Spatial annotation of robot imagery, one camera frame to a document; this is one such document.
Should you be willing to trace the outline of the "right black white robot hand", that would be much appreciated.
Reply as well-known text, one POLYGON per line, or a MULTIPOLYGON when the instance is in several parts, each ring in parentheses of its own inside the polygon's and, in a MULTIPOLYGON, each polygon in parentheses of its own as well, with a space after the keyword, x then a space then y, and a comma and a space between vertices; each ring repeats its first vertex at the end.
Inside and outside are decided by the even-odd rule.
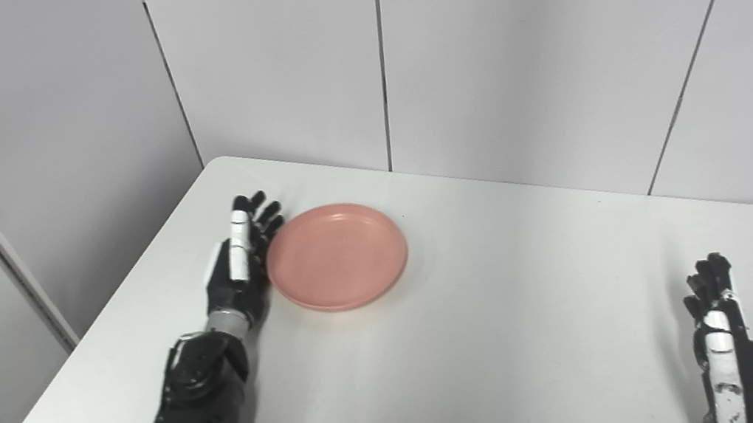
POLYGON ((753 337, 732 274, 728 258, 714 252, 686 280, 692 293, 683 302, 708 409, 702 423, 753 423, 753 337))

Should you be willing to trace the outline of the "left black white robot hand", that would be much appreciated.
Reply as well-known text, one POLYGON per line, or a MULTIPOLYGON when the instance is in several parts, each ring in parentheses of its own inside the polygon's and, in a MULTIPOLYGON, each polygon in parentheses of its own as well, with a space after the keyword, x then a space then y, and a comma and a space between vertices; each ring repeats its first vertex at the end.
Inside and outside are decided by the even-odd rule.
POLYGON ((207 280, 207 331, 248 336, 268 309, 267 255, 283 226, 280 202, 264 191, 234 198, 228 238, 219 245, 207 280))

